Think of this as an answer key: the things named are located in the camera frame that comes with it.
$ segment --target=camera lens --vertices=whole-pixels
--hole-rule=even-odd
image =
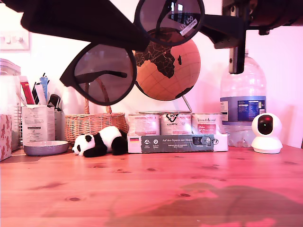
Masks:
[[[270,115],[263,115],[258,120],[258,131],[263,135],[269,135],[273,131],[273,118]]]

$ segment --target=wood grain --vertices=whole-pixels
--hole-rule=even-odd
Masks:
[[[303,150],[79,157],[0,163],[3,227],[303,226]]]

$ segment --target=cork globe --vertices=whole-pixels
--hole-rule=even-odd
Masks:
[[[137,87],[148,97],[171,101],[190,91],[198,80],[201,59],[193,40],[167,47],[150,42],[135,52]]]

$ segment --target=wicker basket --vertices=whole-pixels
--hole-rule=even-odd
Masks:
[[[112,113],[111,107],[106,107],[107,113],[90,114],[89,101],[85,99],[85,114],[72,114],[65,116],[65,139],[73,144],[76,138],[84,134],[97,134],[107,126],[116,126],[128,133],[125,113]]]

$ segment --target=panda plush toy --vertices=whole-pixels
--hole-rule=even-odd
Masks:
[[[109,152],[113,155],[123,155],[128,152],[127,135],[115,126],[108,126],[96,135],[78,136],[72,150],[76,155],[84,157],[99,157]]]

